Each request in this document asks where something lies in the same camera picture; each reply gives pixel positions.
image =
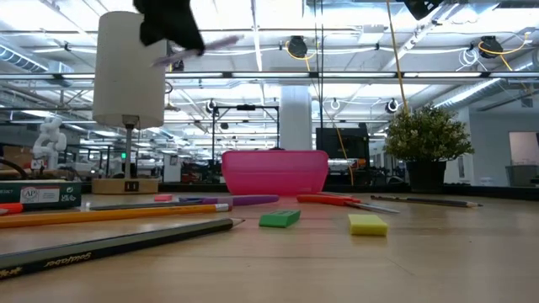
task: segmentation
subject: potted plant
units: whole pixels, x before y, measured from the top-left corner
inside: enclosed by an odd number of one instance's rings
[[[401,110],[389,125],[384,151],[406,162],[413,192],[441,192],[446,162],[473,153],[466,124],[453,117],[427,104],[413,113]]]

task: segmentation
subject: yellow eraser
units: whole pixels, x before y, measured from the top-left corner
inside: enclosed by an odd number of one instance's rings
[[[385,236],[387,224],[377,215],[348,215],[350,235]]]

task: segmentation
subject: desk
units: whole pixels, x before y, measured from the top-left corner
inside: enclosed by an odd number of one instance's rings
[[[368,194],[358,194],[368,199]],[[83,196],[93,205],[152,196]],[[0,230],[0,253],[111,237],[222,216],[247,219],[231,231],[0,283],[0,302],[533,302],[539,296],[539,204],[469,198],[481,209],[375,201],[384,237],[352,237],[347,213],[299,205],[288,229],[259,228],[280,205],[184,215]]]

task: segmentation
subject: green eraser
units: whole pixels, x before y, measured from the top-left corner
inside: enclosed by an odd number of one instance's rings
[[[276,210],[260,217],[259,226],[288,227],[300,220],[299,210]]]
[[[348,215],[350,235],[385,236],[387,224],[377,215]]]

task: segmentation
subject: green plant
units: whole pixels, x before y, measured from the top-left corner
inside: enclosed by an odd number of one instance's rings
[[[453,117],[432,104],[412,114],[401,110],[387,129],[384,150],[406,162],[450,161],[473,153],[466,124]]]

